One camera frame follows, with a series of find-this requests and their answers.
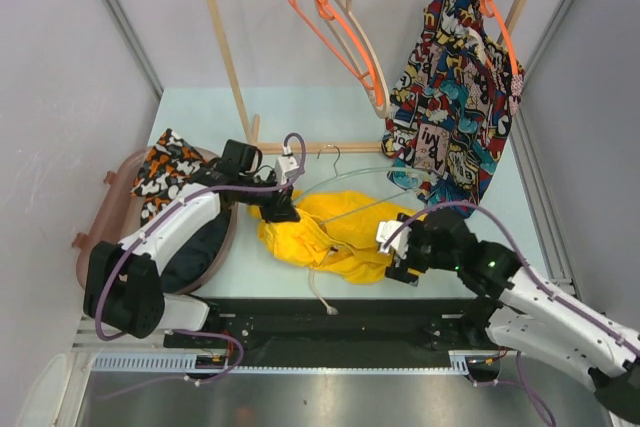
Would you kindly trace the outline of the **yellow shorts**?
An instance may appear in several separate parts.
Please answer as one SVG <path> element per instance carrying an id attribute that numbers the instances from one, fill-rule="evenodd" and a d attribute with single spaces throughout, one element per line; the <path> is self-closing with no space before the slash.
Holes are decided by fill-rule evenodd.
<path id="1" fill-rule="evenodd" d="M 379 251 L 378 225 L 400 213 L 414 214 L 407 207 L 352 190 L 306 196 L 296 191 L 294 198 L 300 220 L 260 220 L 258 239 L 280 261 L 333 273 L 353 284 L 372 284 L 385 277 L 391 259 Z"/>

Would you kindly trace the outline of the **mint green hanger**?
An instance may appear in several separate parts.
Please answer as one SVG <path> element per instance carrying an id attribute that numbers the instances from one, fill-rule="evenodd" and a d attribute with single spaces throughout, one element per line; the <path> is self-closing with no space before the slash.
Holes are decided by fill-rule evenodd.
<path id="1" fill-rule="evenodd" d="M 320 192 L 320 191 L 324 191 L 327 188 L 329 188 L 330 186 L 333 186 L 334 184 L 339 184 L 343 181 L 346 181 L 348 179 L 352 179 L 352 178 L 356 178 L 356 177 L 360 177 L 360 176 L 364 176 L 364 175 L 370 175 L 370 174 L 375 174 L 375 173 L 385 173 L 385 174 L 393 174 L 393 173 L 402 173 L 402 174 L 406 174 L 409 177 L 409 189 L 410 190 L 416 190 L 423 181 L 426 181 L 430 178 L 430 174 L 426 171 L 420 170 L 420 169 L 415 169 L 415 168 L 409 168 L 409 167 L 402 167 L 402 166 L 377 166 L 377 167 L 368 167 L 368 168 L 361 168 L 361 169 L 356 169 L 356 170 L 352 170 L 343 174 L 340 174 L 337 168 L 337 165 L 341 159 L 341 155 L 342 155 L 342 151 L 341 149 L 334 144 L 325 144 L 323 145 L 317 152 L 316 154 L 316 159 L 320 158 L 320 155 L 325 151 L 325 150 L 335 150 L 337 152 L 337 157 L 335 159 L 335 161 L 333 162 L 333 171 L 334 171 L 334 176 L 328 178 L 327 180 L 324 180 L 312 187 L 310 187 L 309 189 L 303 191 L 298 197 L 296 197 L 293 200 L 293 204 L 298 207 L 299 204 L 302 202 L 303 199 L 305 199 L 306 197 L 308 197 L 311 194 L 314 194 L 316 192 Z"/>

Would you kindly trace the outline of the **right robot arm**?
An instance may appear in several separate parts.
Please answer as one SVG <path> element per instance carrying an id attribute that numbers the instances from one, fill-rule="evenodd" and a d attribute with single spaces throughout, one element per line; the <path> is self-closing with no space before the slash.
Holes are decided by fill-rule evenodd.
<path id="1" fill-rule="evenodd" d="M 616 417 L 639 422 L 639 333 L 582 303 L 533 269 L 513 240 L 480 241 L 453 202 L 377 227 L 389 277 L 414 283 L 430 269 L 451 271 L 476 294 L 461 323 L 473 348 L 490 342 L 546 363 L 588 388 Z"/>

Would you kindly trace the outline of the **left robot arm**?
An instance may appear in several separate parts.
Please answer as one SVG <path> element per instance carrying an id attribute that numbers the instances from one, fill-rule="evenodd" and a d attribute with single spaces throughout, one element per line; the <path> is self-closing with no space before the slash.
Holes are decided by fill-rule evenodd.
<path id="1" fill-rule="evenodd" d="M 144 339 L 157 330 L 187 335 L 202 347 L 219 339 L 221 323 L 209 315 L 209 305 L 187 294 L 165 292 L 162 273 L 189 239 L 236 204 L 258 207 L 267 222 L 299 221 L 292 194 L 306 154 L 294 153 L 294 137 L 285 137 L 266 179 L 256 174 L 261 150 L 228 141 L 222 155 L 189 177 L 151 221 L 117 243 L 101 241 L 93 248 L 83 309 L 93 318 L 99 339 Z"/>

